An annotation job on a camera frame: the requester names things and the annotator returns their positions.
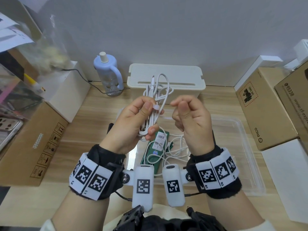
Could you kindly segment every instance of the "barcode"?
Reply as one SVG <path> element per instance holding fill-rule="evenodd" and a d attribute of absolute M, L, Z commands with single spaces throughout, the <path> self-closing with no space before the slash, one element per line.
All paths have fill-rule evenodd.
<path fill-rule="evenodd" d="M 157 135 L 157 137 L 158 137 L 158 138 L 161 138 L 161 139 L 163 139 L 163 140 L 165 139 L 165 136 L 164 136 L 164 135 Z"/>

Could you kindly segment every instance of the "plastic bag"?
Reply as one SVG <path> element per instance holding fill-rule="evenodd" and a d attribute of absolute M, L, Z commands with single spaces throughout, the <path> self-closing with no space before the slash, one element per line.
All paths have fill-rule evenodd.
<path fill-rule="evenodd" d="M 56 27 L 55 18 L 54 15 L 50 17 L 51 31 L 44 31 L 37 42 L 17 47 L 40 75 L 71 68 L 71 61 Z"/>

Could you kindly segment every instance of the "white sleeve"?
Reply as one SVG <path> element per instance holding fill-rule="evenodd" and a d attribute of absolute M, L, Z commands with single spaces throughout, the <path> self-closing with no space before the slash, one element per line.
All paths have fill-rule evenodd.
<path fill-rule="evenodd" d="M 54 224 L 49 219 L 49 220 L 45 221 L 45 223 L 41 227 L 40 231 L 56 231 L 56 230 L 55 230 Z"/>
<path fill-rule="evenodd" d="M 269 221 L 264 221 L 262 224 L 251 229 L 243 229 L 242 231 L 276 231 L 274 226 Z"/>

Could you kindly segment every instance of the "white box lid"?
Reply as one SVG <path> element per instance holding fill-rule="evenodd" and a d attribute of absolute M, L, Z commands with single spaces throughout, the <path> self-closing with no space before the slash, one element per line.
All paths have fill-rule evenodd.
<path fill-rule="evenodd" d="M 198 66 L 173 66 L 133 63 L 129 66 L 129 86 L 144 87 L 151 82 L 153 76 L 165 74 L 172 87 L 191 89 L 205 89 L 205 82 L 201 79 L 202 71 Z M 161 76 L 159 83 L 166 84 L 166 79 Z"/>

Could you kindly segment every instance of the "blue bottle handle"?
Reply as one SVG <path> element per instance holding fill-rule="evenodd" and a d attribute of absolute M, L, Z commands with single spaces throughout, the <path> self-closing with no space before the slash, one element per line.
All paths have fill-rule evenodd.
<path fill-rule="evenodd" d="M 123 79 L 122 79 L 122 75 L 120 73 L 120 71 L 118 70 L 118 68 L 116 68 L 115 66 L 110 66 L 110 69 L 115 73 L 117 79 L 118 79 L 118 89 L 119 90 L 123 90 L 124 86 L 123 86 Z"/>

